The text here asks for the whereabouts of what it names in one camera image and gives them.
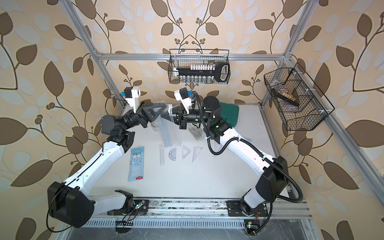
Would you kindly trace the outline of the blue straight ruler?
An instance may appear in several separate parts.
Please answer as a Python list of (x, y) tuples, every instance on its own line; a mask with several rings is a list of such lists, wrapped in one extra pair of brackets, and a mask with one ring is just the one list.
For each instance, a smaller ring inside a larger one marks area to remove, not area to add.
[(171, 138), (167, 123), (163, 118), (157, 119), (157, 128), (159, 133), (161, 134), (165, 147), (171, 147), (173, 145), (172, 138)]

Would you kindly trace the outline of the clear straight ruler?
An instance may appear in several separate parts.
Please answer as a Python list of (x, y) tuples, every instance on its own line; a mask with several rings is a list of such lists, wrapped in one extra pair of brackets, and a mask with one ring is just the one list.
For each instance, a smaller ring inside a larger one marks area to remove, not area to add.
[(164, 166), (165, 165), (164, 145), (160, 144), (159, 148), (160, 148), (160, 166)]

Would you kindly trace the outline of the clear protractor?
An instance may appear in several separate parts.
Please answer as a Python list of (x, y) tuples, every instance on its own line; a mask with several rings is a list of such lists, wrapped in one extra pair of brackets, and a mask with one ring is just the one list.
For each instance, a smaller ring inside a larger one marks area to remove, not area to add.
[(177, 160), (177, 148), (172, 148), (170, 151), (169, 151), (169, 159), (171, 161), (176, 161)]

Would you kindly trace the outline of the clear triangle ruler small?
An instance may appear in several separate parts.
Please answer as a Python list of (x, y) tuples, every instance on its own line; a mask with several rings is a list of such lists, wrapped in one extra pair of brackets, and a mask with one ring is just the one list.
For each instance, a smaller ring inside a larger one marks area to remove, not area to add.
[(184, 160), (190, 153), (191, 150), (185, 145), (182, 145), (182, 159)]

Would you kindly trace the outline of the clear triangle ruler long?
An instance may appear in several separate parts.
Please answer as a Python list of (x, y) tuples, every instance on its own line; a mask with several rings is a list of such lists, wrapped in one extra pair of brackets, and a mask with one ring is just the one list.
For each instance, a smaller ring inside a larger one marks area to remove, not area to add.
[(203, 150), (204, 150), (203, 147), (194, 147), (192, 163), (196, 161), (196, 159), (202, 153)]

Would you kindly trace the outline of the blue ruler set pouch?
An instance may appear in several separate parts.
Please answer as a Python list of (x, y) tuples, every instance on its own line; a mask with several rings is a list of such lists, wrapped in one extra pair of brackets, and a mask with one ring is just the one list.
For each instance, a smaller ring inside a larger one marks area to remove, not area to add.
[(142, 180), (144, 177), (144, 153), (145, 147), (140, 146), (131, 149), (129, 182)]

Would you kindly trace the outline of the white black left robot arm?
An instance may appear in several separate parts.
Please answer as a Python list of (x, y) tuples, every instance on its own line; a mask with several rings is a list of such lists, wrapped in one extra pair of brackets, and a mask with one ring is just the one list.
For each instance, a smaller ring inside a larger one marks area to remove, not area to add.
[(74, 228), (80, 228), (96, 215), (110, 211), (130, 214), (138, 209), (133, 194), (116, 190), (108, 196), (90, 196), (99, 178), (133, 145), (135, 126), (146, 128), (166, 111), (165, 103), (142, 103), (136, 111), (123, 116), (105, 115), (101, 119), (102, 133), (108, 135), (102, 148), (78, 171), (64, 182), (52, 183), (48, 188), (47, 217), (52, 217)]

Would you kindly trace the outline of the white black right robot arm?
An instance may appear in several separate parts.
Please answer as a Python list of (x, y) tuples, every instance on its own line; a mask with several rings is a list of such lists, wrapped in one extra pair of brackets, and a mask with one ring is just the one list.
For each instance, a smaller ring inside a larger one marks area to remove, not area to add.
[(197, 102), (197, 109), (186, 110), (180, 104), (174, 108), (167, 107), (161, 117), (183, 130), (188, 124), (197, 124), (204, 131), (212, 155), (232, 151), (251, 167), (257, 175), (257, 183), (240, 201), (242, 211), (251, 215), (262, 203), (272, 203), (281, 196), (288, 185), (287, 162), (253, 146), (221, 117), (221, 112), (217, 98), (207, 97), (203, 102)]

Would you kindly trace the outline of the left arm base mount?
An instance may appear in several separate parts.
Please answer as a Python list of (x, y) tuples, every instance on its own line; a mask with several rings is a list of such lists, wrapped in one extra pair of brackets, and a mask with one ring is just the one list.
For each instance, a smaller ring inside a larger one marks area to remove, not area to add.
[(124, 195), (125, 201), (120, 209), (111, 210), (107, 212), (109, 216), (129, 215), (132, 213), (147, 213), (149, 207), (149, 200), (134, 200), (134, 195), (124, 190), (115, 190), (116, 193)]

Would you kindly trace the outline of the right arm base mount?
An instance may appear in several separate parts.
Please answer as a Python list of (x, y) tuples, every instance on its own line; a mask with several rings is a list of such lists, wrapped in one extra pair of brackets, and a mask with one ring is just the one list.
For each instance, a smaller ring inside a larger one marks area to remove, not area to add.
[(229, 200), (226, 205), (230, 217), (267, 217), (269, 214), (264, 204), (252, 208), (243, 200)]

